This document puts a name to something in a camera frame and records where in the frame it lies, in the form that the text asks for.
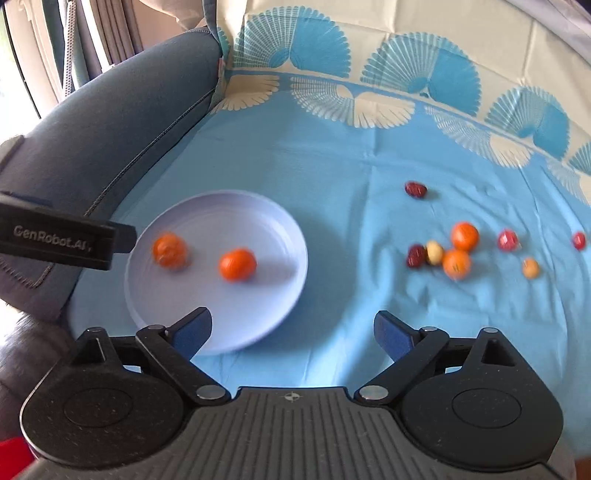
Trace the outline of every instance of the plate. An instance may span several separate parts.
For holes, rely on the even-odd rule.
[[[190,248],[184,270],[166,270],[152,259],[152,244],[166,231]],[[225,281],[217,267],[235,248],[250,249],[258,263],[241,283]],[[276,328],[296,304],[307,270],[304,235],[285,209],[249,192],[210,192],[169,208],[141,234],[125,270],[125,300],[139,328],[170,326],[207,307],[213,329],[199,355],[214,355],[250,345]]]

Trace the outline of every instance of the metal screw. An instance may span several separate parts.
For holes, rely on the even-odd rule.
[[[226,389],[219,385],[204,385],[196,393],[202,400],[219,400],[226,394]]]
[[[359,390],[364,400],[383,400],[388,396],[388,389],[381,385],[366,385]]]

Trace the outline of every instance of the wall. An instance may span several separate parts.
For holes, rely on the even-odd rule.
[[[132,3],[144,48],[150,48],[183,32],[176,18],[158,12],[139,0],[132,0]]]

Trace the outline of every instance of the armrest seam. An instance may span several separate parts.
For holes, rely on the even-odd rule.
[[[109,191],[117,184],[117,182],[120,181],[121,178],[123,178],[125,173],[131,167],[133,167],[138,162],[138,160],[151,147],[153,147],[156,144],[156,142],[158,142],[158,140],[160,140],[163,136],[165,136],[166,133],[168,133],[170,131],[170,129],[172,129],[177,123],[179,123],[184,117],[186,117],[191,112],[191,110],[193,110],[197,105],[199,105],[201,102],[203,102],[208,96],[212,95],[214,91],[215,91],[215,88],[212,88],[211,90],[209,90],[205,95],[203,95],[199,100],[197,100],[197,102],[195,102],[189,108],[187,108],[174,122],[172,122],[165,130],[163,130],[156,138],[154,138],[146,147],[144,147],[142,149],[142,151],[139,152],[134,157],[134,159],[131,160],[115,176],[115,178],[113,178],[113,180],[111,180],[111,182],[103,189],[103,191],[100,193],[100,195],[96,198],[96,200],[92,203],[92,205],[90,205],[88,210],[84,213],[84,216],[85,217],[89,216],[100,205],[101,201],[105,198],[105,196],[109,193]],[[35,288],[39,288],[39,286],[41,286],[43,284],[43,282],[46,280],[48,275],[53,270],[54,266],[55,266],[55,263],[48,265],[47,268],[41,273],[39,278],[37,280],[33,281],[32,279],[25,277],[23,274],[21,274],[20,272],[18,272],[15,269],[13,269],[10,266],[10,264],[8,262],[6,262],[6,260],[4,260],[2,257],[0,257],[0,270],[2,270],[4,273],[7,273],[11,277],[15,278],[15,280],[17,282],[21,283],[24,287],[32,289],[32,290],[34,290]]]

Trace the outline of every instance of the plate rim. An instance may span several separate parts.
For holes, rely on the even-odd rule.
[[[208,356],[209,355],[220,355],[220,354],[223,354],[223,353],[235,352],[235,351],[241,350],[243,348],[246,348],[249,345],[253,345],[253,344],[257,343],[259,340],[261,340],[262,338],[264,338],[267,335],[269,335],[273,330],[275,330],[277,327],[279,327],[280,324],[283,323],[283,321],[287,318],[287,316],[294,309],[294,307],[296,306],[297,302],[299,301],[299,299],[301,297],[301,294],[302,294],[302,292],[304,290],[304,286],[306,285],[306,280],[307,280],[307,277],[308,277],[308,263],[309,263],[309,259],[308,259],[308,245],[306,243],[306,237],[304,236],[304,232],[302,232],[302,230],[301,230],[300,224],[296,221],[296,219],[293,217],[293,215],[290,212],[288,212],[286,208],[284,208],[283,206],[279,205],[279,203],[275,202],[274,200],[270,199],[269,197],[265,197],[264,195],[261,195],[259,193],[249,192],[247,190],[232,190],[232,189],[211,190],[209,192],[199,193],[197,195],[193,195],[193,196],[188,197],[188,198],[186,198],[184,200],[181,200],[181,201],[175,203],[174,205],[168,207],[165,211],[163,211],[159,215],[157,215],[144,228],[144,230],[139,235],[139,237],[138,237],[138,239],[137,239],[137,241],[136,241],[135,244],[137,245],[140,242],[141,238],[146,233],[146,231],[149,230],[149,228],[152,227],[152,225],[160,217],[162,217],[163,215],[165,215],[166,213],[168,213],[170,210],[173,210],[174,208],[176,208],[179,205],[182,205],[183,203],[192,201],[192,200],[197,199],[197,198],[200,198],[200,197],[213,196],[213,195],[221,195],[221,194],[222,195],[224,195],[224,194],[231,194],[231,195],[247,196],[247,197],[255,198],[257,200],[270,203],[275,208],[278,208],[279,210],[282,210],[282,212],[285,213],[294,222],[295,226],[297,227],[297,231],[299,232],[299,234],[301,235],[301,238],[302,238],[303,247],[304,247],[304,250],[303,250],[303,254],[304,254],[303,255],[303,265],[302,265],[303,275],[302,275],[301,284],[297,286],[298,293],[294,297],[294,300],[289,304],[288,308],[286,308],[285,313],[275,323],[273,323],[273,325],[270,328],[263,330],[259,335],[254,336],[253,338],[249,339],[248,341],[240,342],[236,346],[232,347],[232,349],[230,349],[230,350],[227,350],[227,349],[215,349],[215,350],[212,350],[210,352],[201,353],[201,351],[199,351],[197,353],[197,355],[203,355],[203,356],[206,356],[206,355],[208,355]],[[135,306],[134,306],[134,302],[131,299],[131,293],[129,291],[129,264],[131,263],[131,258],[132,258],[133,254],[134,254],[134,250],[135,250],[135,247],[130,252],[129,257],[127,258],[127,261],[125,263],[124,296],[125,296],[125,304],[126,304],[127,310],[129,311],[129,314],[131,315],[131,318],[134,321],[136,327],[139,327],[139,321],[138,320],[140,320],[141,323],[145,324],[146,326],[148,324],[142,319],[142,317],[136,311]]]

